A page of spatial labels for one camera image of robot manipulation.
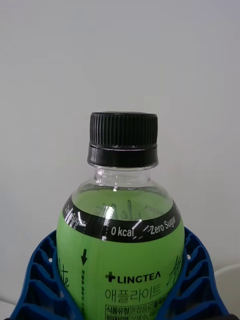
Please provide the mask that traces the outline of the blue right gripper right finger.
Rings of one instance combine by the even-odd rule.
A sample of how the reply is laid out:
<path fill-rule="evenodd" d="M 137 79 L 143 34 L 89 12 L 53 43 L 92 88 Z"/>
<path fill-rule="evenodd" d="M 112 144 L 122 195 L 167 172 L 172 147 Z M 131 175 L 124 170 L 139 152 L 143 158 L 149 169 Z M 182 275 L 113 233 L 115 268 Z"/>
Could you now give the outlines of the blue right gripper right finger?
<path fill-rule="evenodd" d="M 237 320 L 217 289 L 210 255 L 200 239 L 185 229 L 181 271 L 160 308 L 157 320 Z"/>

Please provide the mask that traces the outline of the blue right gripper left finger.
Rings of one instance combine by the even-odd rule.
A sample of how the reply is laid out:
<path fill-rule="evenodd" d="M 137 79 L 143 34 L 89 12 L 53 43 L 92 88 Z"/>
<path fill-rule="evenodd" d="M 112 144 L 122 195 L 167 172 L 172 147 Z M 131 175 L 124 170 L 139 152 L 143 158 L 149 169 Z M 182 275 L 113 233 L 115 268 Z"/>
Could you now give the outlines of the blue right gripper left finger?
<path fill-rule="evenodd" d="M 33 252 L 25 272 L 20 297 L 8 319 L 83 319 L 59 274 L 56 231 L 45 237 Z"/>

